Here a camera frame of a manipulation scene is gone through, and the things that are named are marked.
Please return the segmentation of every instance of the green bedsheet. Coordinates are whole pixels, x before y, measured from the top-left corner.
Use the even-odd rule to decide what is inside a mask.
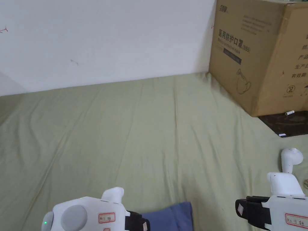
[[[54,205],[121,186],[132,211],[190,201],[195,230],[256,230],[235,200],[270,195],[285,147],[304,154],[293,173],[308,194],[307,143],[279,138],[204,73],[3,96],[0,224],[40,230]]]

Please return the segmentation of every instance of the black band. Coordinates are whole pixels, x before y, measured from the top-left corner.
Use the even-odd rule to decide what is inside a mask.
[[[272,224],[270,217],[270,209],[262,207],[262,202],[267,202],[269,197],[250,197],[246,199],[238,199],[235,201],[235,210],[239,217],[244,218],[249,224],[268,230],[264,224]],[[238,210],[239,205],[242,206],[242,211]]]
[[[125,230],[129,231],[150,231],[150,222],[142,218],[142,215],[136,212],[131,212],[130,217],[125,217]]]

